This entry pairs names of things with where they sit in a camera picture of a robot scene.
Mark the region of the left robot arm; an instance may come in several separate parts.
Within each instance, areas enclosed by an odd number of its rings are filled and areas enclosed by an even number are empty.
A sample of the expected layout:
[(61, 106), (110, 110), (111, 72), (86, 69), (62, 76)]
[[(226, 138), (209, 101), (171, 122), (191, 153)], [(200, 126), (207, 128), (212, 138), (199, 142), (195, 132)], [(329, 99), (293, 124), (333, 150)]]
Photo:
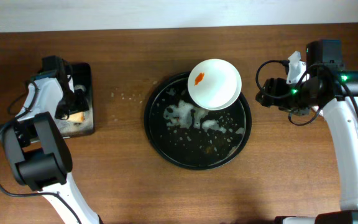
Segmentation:
[(14, 179), (31, 191), (15, 194), (1, 184), (0, 191), (17, 198), (44, 197), (65, 223), (101, 223), (75, 184), (65, 142), (95, 130), (90, 65), (44, 57), (25, 85), (25, 102), (0, 127), (0, 142)]

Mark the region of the pinkish white plate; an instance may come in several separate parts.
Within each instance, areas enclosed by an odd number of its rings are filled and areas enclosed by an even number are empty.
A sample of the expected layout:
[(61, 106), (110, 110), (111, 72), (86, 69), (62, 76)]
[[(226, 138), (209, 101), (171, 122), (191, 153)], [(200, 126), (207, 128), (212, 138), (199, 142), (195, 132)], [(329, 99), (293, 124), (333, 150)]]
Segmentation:
[(319, 116), (324, 117), (323, 110), (320, 109), (319, 106), (312, 106), (311, 109), (312, 109), (315, 113), (318, 113)]

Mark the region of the yellow sponge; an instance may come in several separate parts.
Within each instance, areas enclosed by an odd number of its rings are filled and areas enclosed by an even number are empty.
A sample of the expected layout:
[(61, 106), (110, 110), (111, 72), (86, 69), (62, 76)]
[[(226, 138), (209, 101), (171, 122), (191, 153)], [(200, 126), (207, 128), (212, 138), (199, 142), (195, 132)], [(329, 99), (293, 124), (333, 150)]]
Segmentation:
[(71, 114), (69, 115), (67, 121), (72, 123), (82, 123), (85, 121), (85, 113), (82, 111), (75, 114)]

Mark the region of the white plate top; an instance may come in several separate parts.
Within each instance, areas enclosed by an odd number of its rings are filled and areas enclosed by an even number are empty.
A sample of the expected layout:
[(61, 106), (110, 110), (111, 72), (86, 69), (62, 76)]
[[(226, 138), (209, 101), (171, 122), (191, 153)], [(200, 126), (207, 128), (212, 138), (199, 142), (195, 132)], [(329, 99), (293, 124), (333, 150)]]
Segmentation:
[(190, 72), (187, 89), (191, 99), (207, 110), (222, 110), (231, 106), (242, 88), (237, 68), (222, 59), (200, 62)]

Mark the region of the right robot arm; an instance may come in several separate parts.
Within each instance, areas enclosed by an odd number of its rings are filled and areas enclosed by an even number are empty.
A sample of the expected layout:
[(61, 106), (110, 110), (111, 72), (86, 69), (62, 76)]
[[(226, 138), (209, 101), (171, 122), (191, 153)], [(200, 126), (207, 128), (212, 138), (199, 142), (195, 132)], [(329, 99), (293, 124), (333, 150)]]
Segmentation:
[(275, 223), (358, 223), (358, 70), (346, 70), (341, 41), (320, 39), (306, 46), (306, 60), (298, 51), (286, 60), (287, 78), (270, 78), (258, 85), (255, 99), (264, 107), (276, 106), (288, 114), (304, 116), (315, 110), (329, 126), (340, 176), (338, 212), (316, 217), (280, 216)]

